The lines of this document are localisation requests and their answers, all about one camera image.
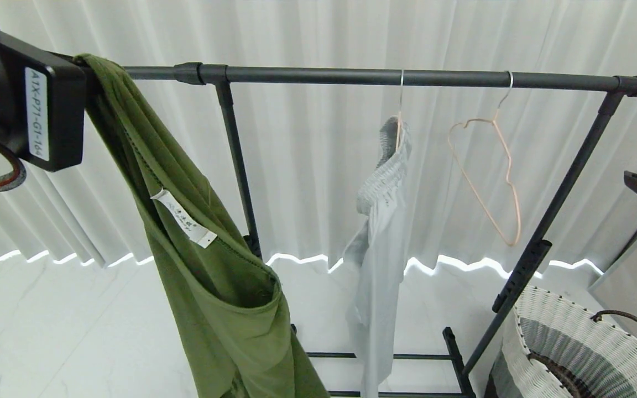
green shirt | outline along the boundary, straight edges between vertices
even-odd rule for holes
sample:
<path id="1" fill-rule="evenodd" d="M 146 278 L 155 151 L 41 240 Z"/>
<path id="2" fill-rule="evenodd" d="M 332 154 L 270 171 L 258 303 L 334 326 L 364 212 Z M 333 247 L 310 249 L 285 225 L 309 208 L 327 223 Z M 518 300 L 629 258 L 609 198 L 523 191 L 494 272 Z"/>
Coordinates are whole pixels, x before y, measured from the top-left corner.
<path id="1" fill-rule="evenodd" d="M 200 398 L 328 397 L 291 332 L 279 278 L 251 254 L 208 179 L 124 68 L 93 55 L 78 59 L 102 86 L 87 111 L 144 220 Z M 162 190 L 179 214 L 152 199 Z M 203 247 L 181 226 L 217 237 Z"/>

clothing label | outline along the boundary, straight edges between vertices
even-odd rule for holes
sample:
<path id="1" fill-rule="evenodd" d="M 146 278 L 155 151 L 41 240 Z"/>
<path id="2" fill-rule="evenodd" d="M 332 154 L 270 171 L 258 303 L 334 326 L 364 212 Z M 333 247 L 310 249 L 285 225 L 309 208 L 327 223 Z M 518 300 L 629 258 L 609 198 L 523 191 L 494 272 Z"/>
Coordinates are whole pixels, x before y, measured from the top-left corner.
<path id="1" fill-rule="evenodd" d="M 203 227 L 201 224 L 195 222 L 194 219 L 190 217 L 190 215 L 185 211 L 184 207 L 176 200 L 176 198 L 171 194 L 171 192 L 166 189 L 161 189 L 159 193 L 152 196 L 152 199 L 161 202 L 166 206 L 167 209 L 174 215 L 176 219 L 176 223 L 179 224 L 179 227 L 184 230 L 185 234 L 188 236 L 188 239 L 192 240 L 196 244 L 203 247 L 203 249 L 207 248 L 217 235 L 215 232 L 208 230 Z"/>
<path id="2" fill-rule="evenodd" d="M 28 151 L 45 161 L 48 156 L 48 77 L 25 68 Z"/>

black metal rack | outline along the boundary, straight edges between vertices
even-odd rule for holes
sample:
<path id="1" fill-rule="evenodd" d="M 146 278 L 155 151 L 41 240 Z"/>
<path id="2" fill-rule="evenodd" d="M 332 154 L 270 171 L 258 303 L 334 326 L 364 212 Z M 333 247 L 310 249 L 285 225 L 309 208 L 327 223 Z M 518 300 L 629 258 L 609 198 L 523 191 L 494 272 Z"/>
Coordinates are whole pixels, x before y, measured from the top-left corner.
<path id="1" fill-rule="evenodd" d="M 243 209 L 248 225 L 248 242 L 256 255 L 261 255 L 257 224 L 250 197 L 242 147 L 238 134 L 237 121 L 233 110 L 230 83 L 313 83 L 313 84 L 362 84 L 399 86 L 403 71 L 400 70 L 347 70 L 347 69 L 314 69 L 314 68 L 267 68 L 228 65 L 205 65 L 201 62 L 187 62 L 175 66 L 131 66 L 126 68 L 134 79 L 139 80 L 177 80 L 189 84 L 212 84 L 217 91 L 222 109 L 225 129 L 232 154 L 233 164 L 240 189 Z M 425 71 L 405 70 L 404 86 L 462 86 L 462 87 L 508 87 L 510 75 L 503 71 Z M 529 239 L 523 254 L 516 263 L 513 272 L 505 283 L 503 290 L 493 303 L 493 318 L 490 326 L 463 365 L 458 351 L 456 337 L 450 327 L 444 329 L 443 336 L 448 355 L 397 354 L 395 359 L 417 360 L 449 360 L 455 370 L 460 393 L 435 392 L 380 392 L 380 396 L 431 397 L 431 398 L 475 398 L 471 382 L 468 378 L 471 370 L 480 360 L 483 351 L 493 340 L 498 328 L 505 322 L 523 289 L 533 277 L 545 255 L 552 247 L 544 236 L 552 225 L 562 204 L 574 187 L 574 184 L 586 165 L 587 160 L 599 142 L 607 124 L 616 112 L 624 96 L 637 97 L 637 76 L 587 76 L 558 75 L 547 73 L 513 73 L 514 88 L 546 88 L 576 91 L 606 92 L 594 123 L 589 128 L 584 142 L 572 161 L 566 176 L 559 185 L 552 201 Z M 351 353 L 309 353 L 312 358 L 354 358 Z M 358 391 L 329 391 L 332 396 L 359 396 Z"/>

brown handle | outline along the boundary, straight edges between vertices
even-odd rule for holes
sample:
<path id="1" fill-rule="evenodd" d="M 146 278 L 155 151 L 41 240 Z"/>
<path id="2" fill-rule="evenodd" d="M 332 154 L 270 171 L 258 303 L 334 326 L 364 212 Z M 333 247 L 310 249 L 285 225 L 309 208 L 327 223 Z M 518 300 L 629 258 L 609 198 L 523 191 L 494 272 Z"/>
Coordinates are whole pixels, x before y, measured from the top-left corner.
<path id="1" fill-rule="evenodd" d="M 549 370 L 554 375 L 554 377 L 556 377 L 557 380 L 562 383 L 567 391 L 569 391 L 569 393 L 572 395 L 572 398 L 582 398 L 581 394 L 579 393 L 579 388 L 577 388 L 574 380 L 571 380 L 571 378 L 569 378 L 566 373 L 564 373 L 560 369 L 559 365 L 557 365 L 553 360 L 532 351 L 528 354 L 528 359 L 537 360 L 538 362 L 541 362 L 543 365 L 545 365 L 547 367 L 547 370 Z"/>
<path id="2" fill-rule="evenodd" d="M 594 314 L 593 317 L 591 317 L 592 320 L 594 320 L 594 322 L 599 322 L 601 320 L 601 315 L 619 315 L 620 317 L 626 317 L 630 320 L 635 321 L 635 323 L 637 323 L 637 316 L 633 315 L 633 314 L 629 314 L 627 312 L 623 312 L 623 311 L 618 311 L 618 310 L 603 310 L 603 311 L 599 311 L 596 314 Z"/>

woven basket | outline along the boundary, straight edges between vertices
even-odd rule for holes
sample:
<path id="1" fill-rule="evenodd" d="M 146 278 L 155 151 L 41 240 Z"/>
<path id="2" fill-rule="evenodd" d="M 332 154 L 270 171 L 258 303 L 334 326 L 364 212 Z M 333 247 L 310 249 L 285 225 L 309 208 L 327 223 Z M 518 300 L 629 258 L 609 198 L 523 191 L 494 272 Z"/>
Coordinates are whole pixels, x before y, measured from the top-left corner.
<path id="1" fill-rule="evenodd" d="M 602 321 L 604 314 L 637 321 L 624 312 L 593 314 L 562 296 L 526 287 L 506 320 L 486 397 L 637 398 L 637 338 Z M 549 368 L 529 359 L 534 356 Z"/>

